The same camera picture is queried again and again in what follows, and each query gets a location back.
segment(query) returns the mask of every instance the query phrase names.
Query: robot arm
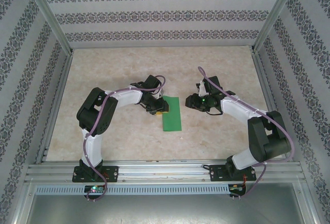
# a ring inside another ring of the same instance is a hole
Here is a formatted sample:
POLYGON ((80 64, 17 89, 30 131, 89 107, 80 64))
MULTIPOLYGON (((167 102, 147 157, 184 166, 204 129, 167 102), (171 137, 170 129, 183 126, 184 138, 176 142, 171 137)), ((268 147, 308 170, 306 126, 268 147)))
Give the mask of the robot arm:
MULTIPOLYGON (((209 79, 221 87, 216 76, 209 79)), ((268 122, 266 118, 248 109, 240 102, 227 97, 205 79, 196 86, 199 89, 199 94, 194 93, 187 97, 187 107, 202 112, 208 112, 212 107, 215 107, 219 111, 219 115, 223 113, 229 114, 247 126, 249 148, 227 159, 226 168, 229 175, 235 174, 237 170, 267 161, 291 150, 290 143, 283 132, 274 124, 268 122), (271 134, 267 135, 266 130, 271 131, 271 134)), ((232 91, 227 91, 227 93, 238 99, 232 91)), ((279 112, 259 111, 285 128, 279 112)))
MULTIPOLYGON (((129 104, 141 104, 146 111, 152 115, 169 110, 167 102, 161 97, 161 90, 158 90, 156 93, 138 90, 138 88, 153 89, 159 85, 160 81, 156 77, 150 75, 144 82, 131 84, 129 86, 130 90, 115 92, 107 99, 96 129, 93 134, 88 136, 86 141, 86 152, 93 167, 97 167, 102 162, 102 134, 109 127, 114 111, 117 108, 129 104)), ((111 92, 112 91, 103 91, 97 87, 94 88, 78 111, 77 119, 79 120, 79 126, 82 128, 84 137, 92 130, 97 119, 99 111, 95 106, 101 106, 106 95, 111 92)), ((84 155, 81 161, 81 166, 89 167, 84 155)))

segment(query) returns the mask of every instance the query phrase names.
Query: green rectangular pad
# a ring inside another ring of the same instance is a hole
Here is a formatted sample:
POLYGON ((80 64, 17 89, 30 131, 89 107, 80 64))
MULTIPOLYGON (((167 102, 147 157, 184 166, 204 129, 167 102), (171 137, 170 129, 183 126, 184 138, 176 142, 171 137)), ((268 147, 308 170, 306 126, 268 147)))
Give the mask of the green rectangular pad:
POLYGON ((169 104, 169 112, 163 113, 163 131, 181 131, 181 114, 178 97, 163 96, 169 104))

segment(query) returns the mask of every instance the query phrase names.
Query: enclosure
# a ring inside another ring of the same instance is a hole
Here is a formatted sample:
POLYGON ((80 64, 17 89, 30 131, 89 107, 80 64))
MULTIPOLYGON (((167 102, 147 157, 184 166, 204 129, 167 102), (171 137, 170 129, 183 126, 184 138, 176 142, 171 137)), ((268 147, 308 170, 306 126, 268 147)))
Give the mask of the enclosure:
POLYGON ((1 223, 330 222, 329 3, 1 0, 1 223), (279 111, 294 141, 292 161, 255 167, 261 180, 241 201, 228 196, 241 181, 214 182, 203 166, 248 148, 248 128, 185 106, 198 66, 279 111), (178 97, 182 130, 164 132, 141 106, 117 109, 102 143, 116 182, 87 202, 93 184, 72 182, 84 141, 76 114, 94 87, 150 74, 178 97))

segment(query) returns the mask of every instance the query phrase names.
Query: patterned wallpaper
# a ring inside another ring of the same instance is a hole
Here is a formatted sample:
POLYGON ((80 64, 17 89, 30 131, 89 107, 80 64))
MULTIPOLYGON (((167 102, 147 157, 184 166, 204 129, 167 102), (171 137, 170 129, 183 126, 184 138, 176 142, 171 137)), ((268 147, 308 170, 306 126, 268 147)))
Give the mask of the patterned wallpaper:
POLYGON ((330 222, 330 0, 287 0, 259 51, 321 223, 330 222))
POLYGON ((34 0, 0 0, 0 223, 35 162, 67 55, 34 0))
POLYGON ((71 47, 253 45, 276 0, 47 0, 71 47))

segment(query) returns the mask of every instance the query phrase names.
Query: beige floor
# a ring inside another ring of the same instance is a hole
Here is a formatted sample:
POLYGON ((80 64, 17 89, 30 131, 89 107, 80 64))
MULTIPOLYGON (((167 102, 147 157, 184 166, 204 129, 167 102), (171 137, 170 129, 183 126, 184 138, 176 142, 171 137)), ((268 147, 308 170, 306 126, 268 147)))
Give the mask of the beige floor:
POLYGON ((229 115, 209 116, 185 107, 202 77, 217 75, 225 90, 266 109, 250 51, 241 47, 145 47, 76 50, 56 121, 48 161, 79 160, 83 138, 76 113, 94 87, 116 90, 162 74, 165 95, 179 97, 181 132, 163 132, 161 116, 140 106, 116 110, 104 133, 103 159, 227 158, 248 147, 247 128, 229 115))

